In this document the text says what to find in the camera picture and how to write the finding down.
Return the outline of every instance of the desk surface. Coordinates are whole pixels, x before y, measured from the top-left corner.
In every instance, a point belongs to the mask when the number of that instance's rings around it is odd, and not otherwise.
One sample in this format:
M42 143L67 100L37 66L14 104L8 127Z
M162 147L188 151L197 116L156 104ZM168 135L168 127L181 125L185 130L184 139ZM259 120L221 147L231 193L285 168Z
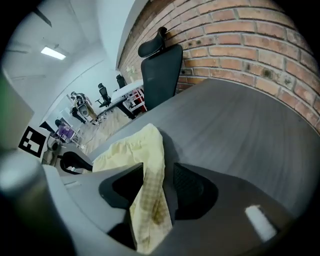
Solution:
M166 175L179 162L243 178L295 217L317 185L315 130L280 101L219 79L207 79L133 120L90 159L149 123L163 136Z
M111 96L111 102L116 102L119 98L126 95L127 93L130 93L131 91L141 87L144 85L143 79L134 81L132 83L127 84L126 86L116 90L112 96Z

